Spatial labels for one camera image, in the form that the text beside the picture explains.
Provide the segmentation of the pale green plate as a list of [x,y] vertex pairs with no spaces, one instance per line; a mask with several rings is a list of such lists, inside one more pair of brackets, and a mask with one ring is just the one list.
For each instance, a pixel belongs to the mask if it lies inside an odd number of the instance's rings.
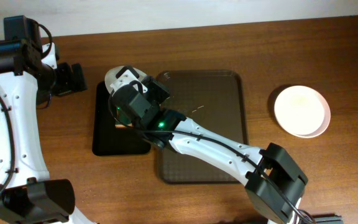
[[110,95],[117,93],[125,86],[132,87],[139,93],[147,93],[149,89],[142,83],[146,77],[147,75],[137,68],[129,65],[119,66],[106,73],[104,83]]

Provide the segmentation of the green orange sponge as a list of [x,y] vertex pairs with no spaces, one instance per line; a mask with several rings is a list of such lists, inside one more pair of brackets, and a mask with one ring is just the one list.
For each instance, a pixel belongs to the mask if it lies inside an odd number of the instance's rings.
[[132,126],[130,119],[122,112],[117,111],[116,113],[116,127],[124,128],[125,126]]

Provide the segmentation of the cream plate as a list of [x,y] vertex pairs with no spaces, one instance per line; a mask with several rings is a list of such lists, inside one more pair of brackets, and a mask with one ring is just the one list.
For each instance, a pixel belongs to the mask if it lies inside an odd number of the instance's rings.
[[319,93],[300,85],[282,90],[276,97],[273,111],[286,132],[301,138],[313,138],[326,116]]

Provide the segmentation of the pinkish white plate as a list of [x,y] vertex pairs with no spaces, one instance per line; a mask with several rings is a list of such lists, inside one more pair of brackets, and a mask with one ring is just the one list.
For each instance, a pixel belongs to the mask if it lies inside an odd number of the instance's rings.
[[327,130],[331,109],[318,91],[307,86],[292,86],[285,91],[285,119],[280,125],[299,138],[315,138]]

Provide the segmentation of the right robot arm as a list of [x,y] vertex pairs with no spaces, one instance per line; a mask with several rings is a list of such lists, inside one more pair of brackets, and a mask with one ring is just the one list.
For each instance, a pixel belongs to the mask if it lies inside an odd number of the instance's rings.
[[235,142],[211,132],[191,118],[160,108],[168,90],[152,77],[133,75],[104,79],[111,114],[119,111],[141,138],[164,149],[198,158],[239,181],[254,208],[274,223],[314,223],[298,204],[308,179],[281,146],[266,149]]

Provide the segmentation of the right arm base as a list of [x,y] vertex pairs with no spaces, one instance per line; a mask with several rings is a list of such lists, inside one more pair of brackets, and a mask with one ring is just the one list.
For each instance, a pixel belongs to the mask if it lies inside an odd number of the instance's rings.
[[316,224],[344,224],[342,216],[331,215],[331,216],[314,216],[313,217]]

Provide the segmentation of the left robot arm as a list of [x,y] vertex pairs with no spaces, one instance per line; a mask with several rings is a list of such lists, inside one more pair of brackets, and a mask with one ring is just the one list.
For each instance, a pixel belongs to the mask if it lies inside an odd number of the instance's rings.
[[0,219],[7,223],[88,223],[69,180],[52,180],[40,147],[37,110],[53,96],[86,90],[79,64],[59,62],[46,28],[25,16],[4,19],[0,42]]

